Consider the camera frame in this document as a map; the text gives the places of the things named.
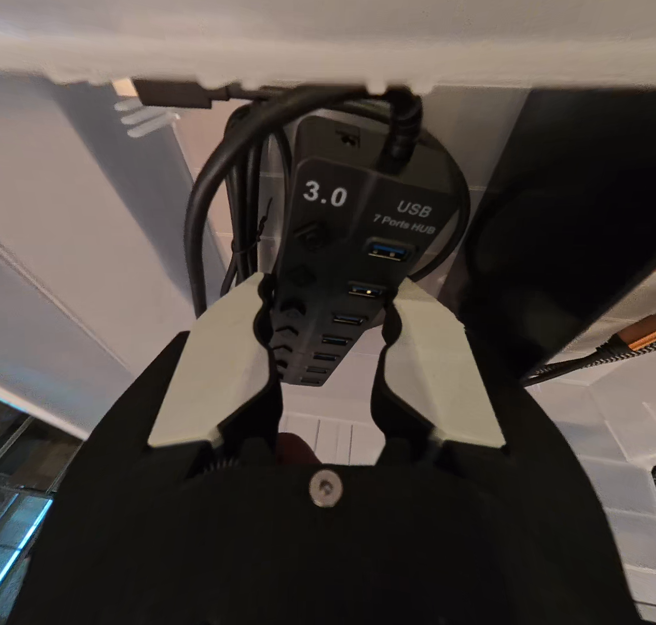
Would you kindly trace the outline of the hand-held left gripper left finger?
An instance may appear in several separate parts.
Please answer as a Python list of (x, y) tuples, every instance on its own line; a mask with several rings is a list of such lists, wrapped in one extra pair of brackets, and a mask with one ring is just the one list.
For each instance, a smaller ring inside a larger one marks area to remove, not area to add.
[(192, 326), (148, 444), (206, 441), (240, 450), (259, 438), (275, 447), (282, 387), (270, 348), (275, 278), (257, 272), (212, 304)]

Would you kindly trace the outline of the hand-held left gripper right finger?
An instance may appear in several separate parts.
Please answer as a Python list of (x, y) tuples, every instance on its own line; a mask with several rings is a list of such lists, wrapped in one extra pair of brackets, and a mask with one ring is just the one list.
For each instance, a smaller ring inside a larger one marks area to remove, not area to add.
[(386, 440), (501, 449), (504, 435), (464, 326), (409, 278), (385, 305), (371, 414)]

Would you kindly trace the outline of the black usb hub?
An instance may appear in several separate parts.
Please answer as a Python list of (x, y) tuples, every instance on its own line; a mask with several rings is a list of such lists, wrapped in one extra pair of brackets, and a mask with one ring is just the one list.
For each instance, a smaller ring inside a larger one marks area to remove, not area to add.
[(385, 137), (299, 122), (274, 266), (270, 347), (284, 383), (322, 386), (456, 213), (466, 184), (447, 151), (419, 143), (386, 174)]

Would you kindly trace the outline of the person's left hand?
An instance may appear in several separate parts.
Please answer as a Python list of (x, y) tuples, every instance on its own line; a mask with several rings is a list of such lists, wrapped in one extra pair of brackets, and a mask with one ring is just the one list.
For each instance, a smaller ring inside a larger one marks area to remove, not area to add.
[(275, 447), (277, 465), (320, 465), (312, 447), (294, 433), (281, 432)]

